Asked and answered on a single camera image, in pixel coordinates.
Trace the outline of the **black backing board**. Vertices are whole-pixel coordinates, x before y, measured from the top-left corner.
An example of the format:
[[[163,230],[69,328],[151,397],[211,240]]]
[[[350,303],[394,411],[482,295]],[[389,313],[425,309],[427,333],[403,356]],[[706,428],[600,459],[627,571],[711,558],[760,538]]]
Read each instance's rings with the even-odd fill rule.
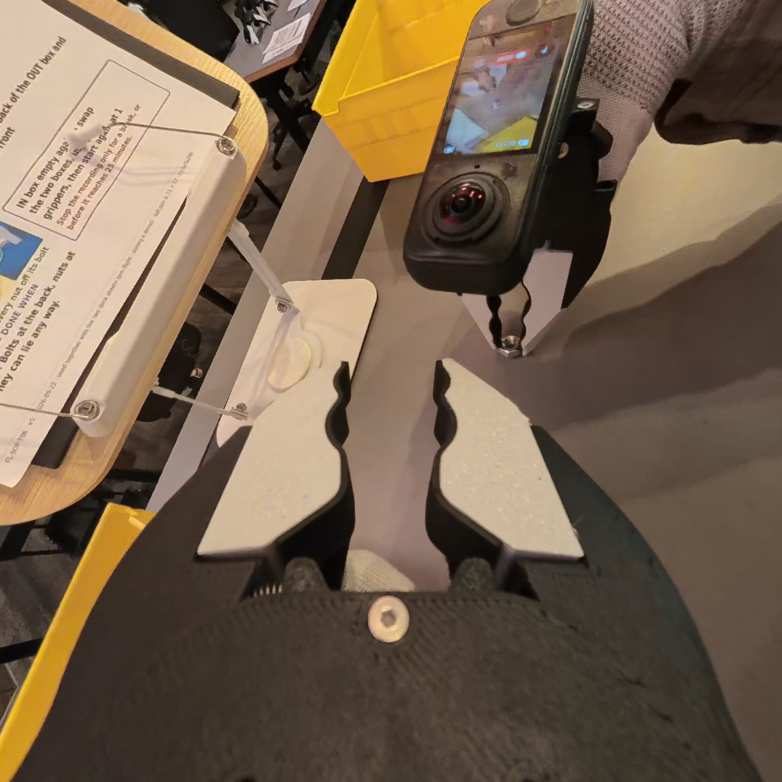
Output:
[[[171,45],[177,46],[181,41],[153,23],[134,24],[128,31],[119,23],[103,19],[75,2],[44,1],[38,4],[58,12],[81,29],[90,31],[94,37],[134,55],[152,68],[188,84],[219,104],[232,110],[239,108],[240,89],[233,83],[222,80],[221,72],[213,74],[200,67],[201,64],[215,65],[217,62],[214,59],[198,52],[188,43],[183,43],[182,48],[171,48]]]

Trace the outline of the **yellow plastic bin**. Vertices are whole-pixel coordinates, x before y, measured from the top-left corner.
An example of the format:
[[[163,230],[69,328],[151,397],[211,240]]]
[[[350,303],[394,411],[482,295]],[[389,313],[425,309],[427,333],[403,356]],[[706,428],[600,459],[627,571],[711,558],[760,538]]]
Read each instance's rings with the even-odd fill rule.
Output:
[[[357,1],[314,109],[367,181],[420,174],[485,1]]]
[[[110,503],[99,520],[31,668],[2,720],[1,780],[12,780],[52,707],[77,640],[113,571],[155,513]]]

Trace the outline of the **person's right hand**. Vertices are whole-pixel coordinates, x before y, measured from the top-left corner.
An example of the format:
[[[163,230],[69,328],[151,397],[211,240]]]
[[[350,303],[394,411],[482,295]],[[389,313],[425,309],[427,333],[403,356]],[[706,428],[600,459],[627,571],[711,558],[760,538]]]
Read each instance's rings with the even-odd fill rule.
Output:
[[[711,2],[597,1],[579,94],[611,134],[601,181],[619,183],[677,76],[709,42]]]

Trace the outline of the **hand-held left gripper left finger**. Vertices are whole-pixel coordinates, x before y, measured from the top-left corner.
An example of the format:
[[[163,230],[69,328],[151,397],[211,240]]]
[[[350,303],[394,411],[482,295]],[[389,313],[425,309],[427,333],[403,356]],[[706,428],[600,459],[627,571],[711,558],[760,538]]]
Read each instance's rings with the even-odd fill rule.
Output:
[[[355,528],[354,491],[344,445],[351,377],[329,362],[284,392],[252,426],[196,557],[261,564],[281,581],[308,558],[326,581],[342,581]]]

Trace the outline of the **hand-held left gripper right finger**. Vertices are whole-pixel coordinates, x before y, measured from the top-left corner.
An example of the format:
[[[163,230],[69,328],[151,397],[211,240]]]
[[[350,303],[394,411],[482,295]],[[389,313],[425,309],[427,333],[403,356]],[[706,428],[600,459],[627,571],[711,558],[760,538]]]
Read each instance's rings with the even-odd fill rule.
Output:
[[[451,358],[436,362],[438,444],[425,505],[429,540],[450,576],[488,563],[509,585],[525,561],[581,562],[585,553],[528,417]]]

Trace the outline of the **printed instruction sheet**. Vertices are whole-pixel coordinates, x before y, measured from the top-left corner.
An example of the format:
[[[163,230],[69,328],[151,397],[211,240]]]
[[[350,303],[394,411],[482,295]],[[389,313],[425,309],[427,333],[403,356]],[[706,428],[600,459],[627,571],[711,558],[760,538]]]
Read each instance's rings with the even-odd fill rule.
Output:
[[[2,2],[2,486],[76,392],[237,92],[46,2]]]

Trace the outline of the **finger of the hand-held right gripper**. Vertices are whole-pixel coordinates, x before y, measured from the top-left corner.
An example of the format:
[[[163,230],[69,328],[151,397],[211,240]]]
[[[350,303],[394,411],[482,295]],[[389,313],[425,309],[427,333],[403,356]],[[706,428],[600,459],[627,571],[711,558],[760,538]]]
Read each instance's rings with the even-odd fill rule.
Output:
[[[523,314],[522,355],[530,355],[563,309],[573,255],[566,251],[535,251],[522,283],[528,294]]]
[[[490,346],[496,346],[496,313],[490,304],[490,298],[474,294],[461,295],[464,308],[473,319],[479,332]]]

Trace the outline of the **wooden document stand white base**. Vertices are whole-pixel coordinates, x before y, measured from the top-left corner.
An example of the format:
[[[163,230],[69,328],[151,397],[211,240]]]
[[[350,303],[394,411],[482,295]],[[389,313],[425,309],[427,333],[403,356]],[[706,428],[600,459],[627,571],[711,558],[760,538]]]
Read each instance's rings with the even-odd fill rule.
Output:
[[[130,31],[147,23],[114,2],[75,2]],[[267,142],[267,117],[249,86],[227,66],[201,64],[240,89],[217,155],[193,184],[148,267],[90,361],[68,405],[23,478],[2,486],[2,531],[63,510],[94,489],[119,455],[149,391],[225,239],[230,239],[267,288],[249,358],[240,360],[243,400],[252,421],[271,401],[329,362],[351,372],[377,302],[365,279],[281,284],[237,220]]]

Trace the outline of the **background office desk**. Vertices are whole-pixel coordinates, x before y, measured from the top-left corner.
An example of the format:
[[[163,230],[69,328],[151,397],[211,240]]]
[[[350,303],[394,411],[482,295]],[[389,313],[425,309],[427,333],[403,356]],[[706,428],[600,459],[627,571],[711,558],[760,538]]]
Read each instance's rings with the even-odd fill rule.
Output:
[[[257,34],[258,43],[248,43],[242,25],[235,18],[235,2],[222,2],[239,29],[237,40],[225,65],[248,83],[290,66],[298,60],[323,13],[324,1],[280,1],[266,26]]]

